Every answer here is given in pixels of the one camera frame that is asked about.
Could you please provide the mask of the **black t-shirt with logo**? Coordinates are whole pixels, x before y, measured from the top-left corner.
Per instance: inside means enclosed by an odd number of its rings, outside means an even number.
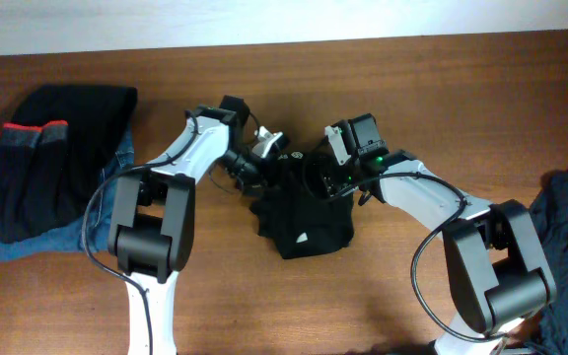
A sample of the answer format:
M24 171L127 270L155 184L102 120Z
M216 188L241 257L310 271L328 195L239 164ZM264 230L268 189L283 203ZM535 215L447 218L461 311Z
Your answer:
M258 219L257 233L273 241L284 259L323 255L349 246L354 238L351 196L326 203L317 180L321 168L334 163L319 153L293 151L278 157L275 183L254 201L250 212Z

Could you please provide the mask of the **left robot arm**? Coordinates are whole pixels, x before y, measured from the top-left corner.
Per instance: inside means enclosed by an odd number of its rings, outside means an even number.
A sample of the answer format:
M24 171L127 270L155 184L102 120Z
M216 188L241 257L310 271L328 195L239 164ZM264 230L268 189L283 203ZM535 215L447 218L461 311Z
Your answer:
M201 179L221 166L238 190L268 184L289 139L260 125L245 141L252 117L246 102L233 96L189 110L183 132L162 154L118 178L107 249L128 292L129 353L178 351L175 297L194 242Z

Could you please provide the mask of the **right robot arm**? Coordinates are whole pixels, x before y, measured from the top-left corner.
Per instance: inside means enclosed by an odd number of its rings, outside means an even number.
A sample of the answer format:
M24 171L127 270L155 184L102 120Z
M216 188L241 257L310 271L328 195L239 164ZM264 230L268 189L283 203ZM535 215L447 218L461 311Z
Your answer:
M511 332L552 304L556 282L529 209L511 199L494 203L453 186L413 154L391 151L369 113L324 129L338 166L321 177L333 201L360 190L398 208L428 229L410 265L415 297L443 333L433 354L510 354ZM440 320L417 280L419 260L434 239L442 240L456 315Z

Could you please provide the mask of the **folded black garment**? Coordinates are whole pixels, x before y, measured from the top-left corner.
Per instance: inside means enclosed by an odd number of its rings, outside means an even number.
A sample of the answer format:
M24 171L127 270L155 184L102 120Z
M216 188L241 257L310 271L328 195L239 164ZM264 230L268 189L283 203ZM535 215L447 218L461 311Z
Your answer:
M18 106L12 117L15 124L41 128L50 121L68 124L68 151L51 229L84 214L99 185L99 172L113 158L137 100L134 87L44 85Z

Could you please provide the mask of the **right dark sock red cuff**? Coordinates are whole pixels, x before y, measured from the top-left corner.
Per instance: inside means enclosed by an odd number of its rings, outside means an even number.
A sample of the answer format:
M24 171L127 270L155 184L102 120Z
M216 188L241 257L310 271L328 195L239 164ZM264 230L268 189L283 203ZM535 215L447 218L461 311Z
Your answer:
M67 151L67 122L50 121L44 125L29 169L23 204L24 222L30 238L51 229L54 224L59 181Z

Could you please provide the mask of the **dark sock red cuff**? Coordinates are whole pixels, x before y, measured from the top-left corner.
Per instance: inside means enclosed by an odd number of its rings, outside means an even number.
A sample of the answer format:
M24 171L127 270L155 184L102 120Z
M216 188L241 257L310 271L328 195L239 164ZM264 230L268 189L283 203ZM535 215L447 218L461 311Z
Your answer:
M24 222L30 238L51 229L54 224L59 181L67 151L67 122L50 121L44 125L29 169L23 204Z
M41 128L6 123L0 134L0 241L11 244L26 234L17 210Z

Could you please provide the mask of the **middle dark sock red cuff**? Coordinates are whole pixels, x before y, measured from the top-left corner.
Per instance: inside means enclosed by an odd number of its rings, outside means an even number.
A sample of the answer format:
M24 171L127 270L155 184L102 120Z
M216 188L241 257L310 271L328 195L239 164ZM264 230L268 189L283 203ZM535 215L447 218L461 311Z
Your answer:
M26 234L17 210L41 128L6 123L0 134L0 241L11 244Z

